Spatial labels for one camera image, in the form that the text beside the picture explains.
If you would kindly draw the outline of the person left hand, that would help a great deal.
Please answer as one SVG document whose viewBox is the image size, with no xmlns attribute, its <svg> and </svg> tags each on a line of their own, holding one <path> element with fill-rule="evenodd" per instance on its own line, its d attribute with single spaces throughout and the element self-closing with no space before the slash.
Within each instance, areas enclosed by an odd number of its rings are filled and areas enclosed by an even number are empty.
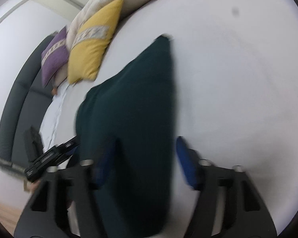
<svg viewBox="0 0 298 238">
<path fill-rule="evenodd" d="M 29 189 L 30 193 L 34 193 L 35 190 L 39 187 L 40 183 L 41 183 L 40 179 L 33 182 L 33 183 L 29 183 L 28 184 L 28 189 Z"/>
</svg>

